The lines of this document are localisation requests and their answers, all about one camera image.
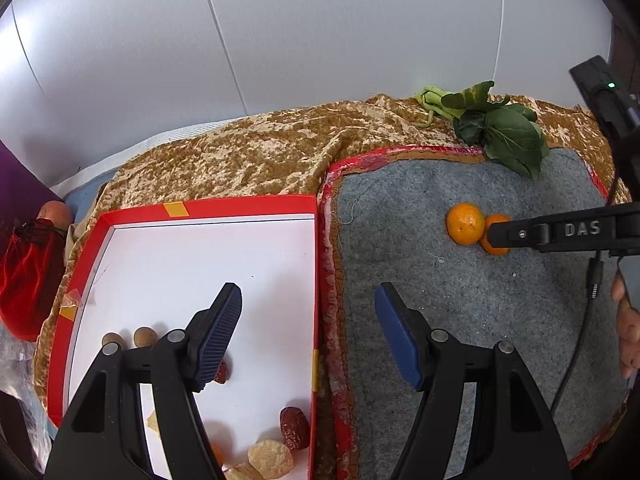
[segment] orange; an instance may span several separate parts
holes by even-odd
[[[487,232],[489,231],[489,226],[491,224],[509,221],[511,221],[511,219],[508,216],[502,215],[500,213],[489,215],[484,219],[484,234],[482,235],[482,238],[480,238],[480,243],[482,244],[482,247],[484,247],[484,250],[489,254],[492,254],[493,256],[502,256],[503,254],[509,252],[508,247],[492,247],[489,243],[489,240],[487,239]]]
[[[463,202],[447,214],[447,232],[460,245],[473,245],[484,233],[484,215],[478,206]]]
[[[216,457],[216,462],[218,462],[218,465],[222,467],[223,463],[225,463],[225,454],[222,453],[218,444],[213,442],[213,440],[209,440],[209,445],[211,446],[213,456]]]

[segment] white wall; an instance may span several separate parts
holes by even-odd
[[[172,128],[425,84],[572,106],[609,22],[599,0],[14,0],[0,138],[54,184]]]

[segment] black cable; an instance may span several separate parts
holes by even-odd
[[[609,190],[609,196],[607,197],[606,207],[609,207],[613,203],[613,198],[618,188],[618,179],[618,170],[616,170],[613,175],[613,182]],[[580,355],[580,352],[582,352],[584,339],[587,336],[587,327],[589,326],[589,322],[593,314],[593,304],[595,302],[595,299],[598,297],[600,285],[602,284],[602,267],[602,251],[596,251],[594,257],[589,259],[589,267],[587,268],[587,305],[584,307],[582,325],[580,326],[580,332],[578,332],[578,340],[575,342],[574,353],[571,355],[569,365],[564,372],[562,381],[560,381],[560,385],[558,386],[558,390],[556,391],[554,400],[553,402],[551,402],[551,408],[549,409],[549,411],[551,412],[552,416],[555,414],[558,404],[560,404],[562,394],[564,394],[567,383],[569,382],[571,375],[574,373],[574,368],[575,364],[578,361],[578,356]]]

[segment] human hand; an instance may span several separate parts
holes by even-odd
[[[611,287],[611,299],[618,302],[616,331],[620,339],[620,373],[628,379],[634,369],[640,368],[640,314],[631,308],[625,295],[625,282],[617,275]]]
[[[64,202],[51,200],[40,208],[38,218],[46,218],[53,222],[54,227],[66,231],[74,222],[74,216]]]

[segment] brown crushed velvet fabric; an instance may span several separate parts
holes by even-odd
[[[522,96],[514,100],[538,113],[551,146],[575,150],[603,183],[610,185],[613,166],[609,147],[588,111]],[[240,119],[193,139],[158,146],[124,164],[107,184],[86,232],[71,251],[51,314],[42,327],[34,361],[34,387],[40,400],[46,405],[49,354],[60,301],[101,213],[210,197],[317,194],[329,165],[337,160],[388,146],[462,145],[450,123],[439,117],[428,128],[412,125],[426,118],[415,100],[379,94],[365,102],[342,101]],[[625,188],[617,199],[628,200]],[[320,397],[321,404],[330,402],[326,380]],[[326,460],[317,478],[330,476],[330,462]]]

